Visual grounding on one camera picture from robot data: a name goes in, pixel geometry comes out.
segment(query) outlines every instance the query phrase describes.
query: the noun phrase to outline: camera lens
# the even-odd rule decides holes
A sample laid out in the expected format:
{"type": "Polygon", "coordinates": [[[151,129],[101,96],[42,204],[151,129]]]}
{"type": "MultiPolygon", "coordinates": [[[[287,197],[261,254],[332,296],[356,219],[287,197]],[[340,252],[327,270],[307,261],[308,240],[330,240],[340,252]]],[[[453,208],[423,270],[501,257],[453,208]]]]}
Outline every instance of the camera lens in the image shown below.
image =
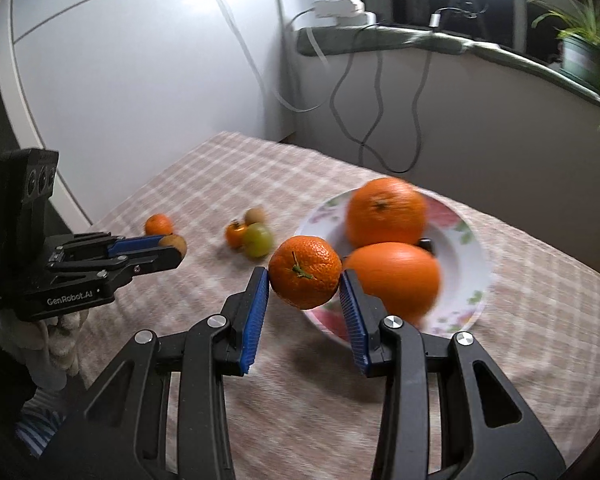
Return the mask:
{"type": "Polygon", "coordinates": [[[38,179],[38,193],[42,193],[46,186],[46,166],[40,171],[40,177],[38,179]]]}
{"type": "Polygon", "coordinates": [[[27,181],[27,194],[33,193],[33,190],[36,189],[36,170],[31,170],[29,173],[29,180],[27,181]]]}

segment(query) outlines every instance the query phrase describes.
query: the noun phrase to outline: table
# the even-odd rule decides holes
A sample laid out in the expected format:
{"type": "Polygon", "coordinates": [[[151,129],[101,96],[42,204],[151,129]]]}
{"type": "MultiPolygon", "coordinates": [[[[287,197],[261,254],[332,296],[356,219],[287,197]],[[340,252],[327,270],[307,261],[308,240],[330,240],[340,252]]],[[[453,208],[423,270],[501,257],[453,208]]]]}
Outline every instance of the table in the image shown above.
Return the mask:
{"type": "MultiPolygon", "coordinates": [[[[184,156],[95,226],[142,234],[171,216],[188,241],[177,270],[136,278],[82,332],[81,375],[93,383],[138,330],[188,330],[244,290],[254,263],[224,243],[224,226],[263,205],[276,240],[293,235],[324,199],[378,174],[311,150],[223,133],[184,156]]],[[[493,265],[487,307],[472,332],[519,389],[571,463],[600,427],[600,275],[505,223],[440,197],[472,226],[493,265]]],[[[178,378],[171,389],[168,464],[175,467],[178,378]]],[[[368,380],[350,352],[272,293],[251,372],[225,382],[239,479],[370,476],[382,379],[368,380]]],[[[440,462],[440,412],[430,388],[431,466],[440,462]]]]}

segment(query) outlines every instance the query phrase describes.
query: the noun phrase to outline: silver bolt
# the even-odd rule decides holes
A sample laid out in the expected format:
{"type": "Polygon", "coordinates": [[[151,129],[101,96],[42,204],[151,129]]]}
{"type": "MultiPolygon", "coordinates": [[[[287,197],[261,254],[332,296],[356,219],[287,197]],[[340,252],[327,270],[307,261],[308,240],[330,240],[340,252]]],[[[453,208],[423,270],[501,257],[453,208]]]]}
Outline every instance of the silver bolt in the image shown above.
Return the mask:
{"type": "Polygon", "coordinates": [[[226,325],[226,318],[221,314],[216,314],[215,316],[211,316],[206,320],[206,324],[208,324],[211,328],[220,328],[221,326],[226,325]]]}
{"type": "Polygon", "coordinates": [[[474,336],[468,332],[460,332],[456,334],[456,341],[458,341],[462,346],[469,346],[474,343],[474,336]]]}
{"type": "Polygon", "coordinates": [[[382,321],[384,322],[384,326],[389,328],[400,328],[404,325],[404,321],[398,316],[387,316],[382,321]]]}
{"type": "Polygon", "coordinates": [[[153,338],[154,335],[151,333],[150,330],[141,330],[134,336],[136,343],[140,343],[141,345],[148,343],[153,338]]]}

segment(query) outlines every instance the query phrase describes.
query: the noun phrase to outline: green plant pot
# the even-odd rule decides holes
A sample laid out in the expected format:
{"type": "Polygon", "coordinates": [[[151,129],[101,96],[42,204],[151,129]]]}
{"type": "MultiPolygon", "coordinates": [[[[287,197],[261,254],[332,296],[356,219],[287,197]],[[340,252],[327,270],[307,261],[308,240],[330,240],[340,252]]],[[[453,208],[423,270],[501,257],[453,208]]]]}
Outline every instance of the green plant pot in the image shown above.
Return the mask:
{"type": "Polygon", "coordinates": [[[600,92],[600,47],[578,36],[562,40],[561,72],[595,92],[600,92]]]}

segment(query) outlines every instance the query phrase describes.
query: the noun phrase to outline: plate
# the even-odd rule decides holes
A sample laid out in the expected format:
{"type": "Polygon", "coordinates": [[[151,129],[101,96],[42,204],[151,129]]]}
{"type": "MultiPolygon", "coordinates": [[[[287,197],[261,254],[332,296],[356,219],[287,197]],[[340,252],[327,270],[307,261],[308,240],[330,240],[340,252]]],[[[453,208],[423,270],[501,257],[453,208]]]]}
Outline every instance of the plate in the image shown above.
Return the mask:
{"type": "MultiPolygon", "coordinates": [[[[344,219],[355,190],[335,196],[315,208],[302,222],[296,235],[317,236],[327,240],[340,257],[353,251],[345,236],[344,219]]],[[[421,332],[451,338],[469,330],[485,305],[485,291],[491,283],[490,266],[485,252],[467,222],[445,203],[426,190],[420,190],[427,202],[427,229],[442,272],[442,287],[435,306],[424,317],[421,332]]],[[[304,314],[329,338],[349,345],[347,327],[336,294],[324,305],[304,314]]]]}

